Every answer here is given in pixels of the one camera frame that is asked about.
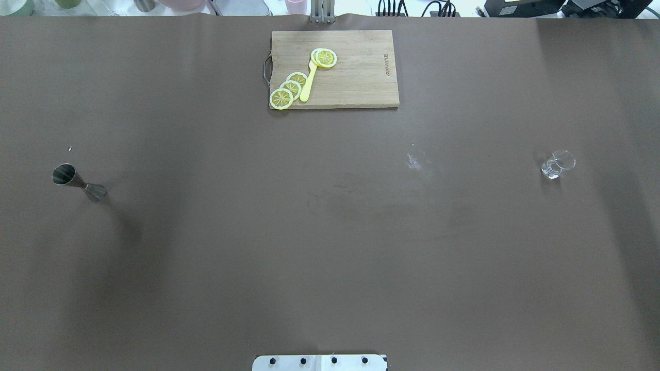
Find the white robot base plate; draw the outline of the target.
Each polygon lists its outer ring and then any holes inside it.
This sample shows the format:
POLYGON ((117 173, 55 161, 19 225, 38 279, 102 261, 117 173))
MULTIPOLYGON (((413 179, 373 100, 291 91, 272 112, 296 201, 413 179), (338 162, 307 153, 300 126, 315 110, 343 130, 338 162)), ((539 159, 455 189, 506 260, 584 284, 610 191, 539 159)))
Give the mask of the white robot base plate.
POLYGON ((388 370, 386 355, 262 355, 257 356, 252 370, 388 370))

